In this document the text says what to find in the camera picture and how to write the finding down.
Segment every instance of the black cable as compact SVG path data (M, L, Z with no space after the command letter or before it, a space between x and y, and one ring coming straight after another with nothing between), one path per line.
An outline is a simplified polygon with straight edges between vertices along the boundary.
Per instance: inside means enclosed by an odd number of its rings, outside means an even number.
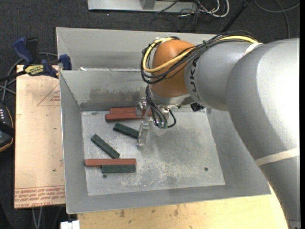
M55 225L56 225L56 222L57 222L57 218L58 218L58 216L59 216L59 214L60 214L60 212L61 212L61 209L62 209L62 207L59 208L59 210L58 210L58 212L57 212L57 214L56 214L56 217L55 217L55 219L54 219L54 223L53 223L51 229L54 229L54 227L55 227Z
M161 10L161 11L156 12L156 14L158 14L158 13L163 13L163 12L169 10L172 6L174 6L174 5L175 5L176 3L178 3L179 1L181 1L181 0L175 1L174 3L172 3L172 4L171 4L170 6L168 6L167 8L165 8L165 9L163 9L163 10Z
M54 54L54 53L51 53L51 52L40 52L39 55L46 55L48 58L49 58L49 55L50 55L50 56L54 56L54 57L58 57L57 54ZM9 70L9 72L8 72L8 74L7 74L7 76L10 76L11 73L13 72L13 70L15 70L16 66L19 65L19 64L21 64L23 61L24 61L24 59L19 59L18 61L16 61L16 62L11 66L11 68L10 68L10 70ZM0 92L3 91L3 93L2 93L2 99L1 99L1 100L2 100L2 103L4 103L4 101L5 101L6 92L10 92L10 93L12 93L12 94L16 94L14 91L7 89L7 87L8 87L10 84L12 84L13 82L15 82L15 80L12 80L12 81L10 81L10 82L8 82L8 80L6 80L5 83L4 83L4 86L1 86Z
M167 128L171 128L171 127L173 127L173 126L176 124L176 118L175 118L175 116L173 115L171 109L168 109L168 111L170 112L170 114L171 114L171 116L172 116L172 118L173 118L173 124L171 124L171 125L168 126Z
M295 9L295 8L297 8L298 6L300 6L300 3L298 3L298 4L292 6L292 7L288 8L288 9L284 9L284 8L280 5L280 7L281 7L282 10L268 10L268 9L265 9L265 8L263 8L262 6L260 6L260 5L257 3L256 0L254 0L254 3L256 4L257 7L259 7L260 9L262 9L262 10L264 10L264 11L266 11L266 12L269 12L269 13L283 13L283 12L290 11L290 10Z
M296 8L297 6L300 5L300 3L296 4L295 6L290 7L288 9L284 9L283 6L280 4L280 2L278 0L274 0L274 1L278 4L278 6L281 8L281 10L278 10L278 11L267 10L267 9L261 7L259 4L257 4L256 0L254 0L254 3L256 4L257 7L259 7L260 9L262 9L266 12L269 12L269 13L283 13L284 17L285 17L285 20L286 20L286 25L287 25L287 38L290 38L290 25L289 25L289 20L288 20L286 11L289 11L291 9Z

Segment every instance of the metal stand base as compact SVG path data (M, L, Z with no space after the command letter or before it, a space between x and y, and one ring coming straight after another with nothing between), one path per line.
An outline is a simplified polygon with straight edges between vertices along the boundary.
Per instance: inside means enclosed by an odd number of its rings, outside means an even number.
M158 12L172 3L172 1L156 1L152 9L143 9L141 0L88 0L88 9ZM183 9L192 9L193 5L192 2L178 2L166 12L179 13Z

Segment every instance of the blue clamp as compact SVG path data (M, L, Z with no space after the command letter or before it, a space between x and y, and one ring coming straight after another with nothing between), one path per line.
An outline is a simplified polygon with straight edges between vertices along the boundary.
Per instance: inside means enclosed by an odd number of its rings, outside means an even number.
M62 63L62 69L63 70L72 70L72 64L70 57L66 54L63 54L59 56L59 61Z
M15 53L25 60L23 70L31 75L46 75L54 78L58 78L58 71L54 69L48 62L43 59L41 64L33 64L34 58L26 46L26 39L21 37L17 39L13 44ZM68 55L63 54L59 57L58 62L60 63L59 69L72 70L71 60Z
M19 57L25 60L26 64L24 65L23 69L27 68L31 63L33 63L34 59L25 45L25 37L17 39L13 44L13 49Z

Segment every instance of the gray robot arm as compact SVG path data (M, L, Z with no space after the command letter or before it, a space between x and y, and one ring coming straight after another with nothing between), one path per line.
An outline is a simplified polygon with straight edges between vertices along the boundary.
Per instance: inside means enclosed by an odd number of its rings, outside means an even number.
M173 42L157 49L157 62L189 50L190 45L173 52L180 46ZM268 44L228 40L188 60L181 72L167 76L169 80L159 86L150 85L150 101L165 110L188 100L229 111L239 136L282 203L287 223L300 228L299 39ZM184 83L179 74L184 75Z

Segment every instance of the wooden block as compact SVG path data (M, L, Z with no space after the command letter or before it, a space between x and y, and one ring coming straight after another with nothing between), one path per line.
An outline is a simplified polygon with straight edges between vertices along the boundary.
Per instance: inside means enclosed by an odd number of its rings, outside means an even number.
M135 158L119 158L119 159L85 159L86 167L101 167L111 165L136 165Z

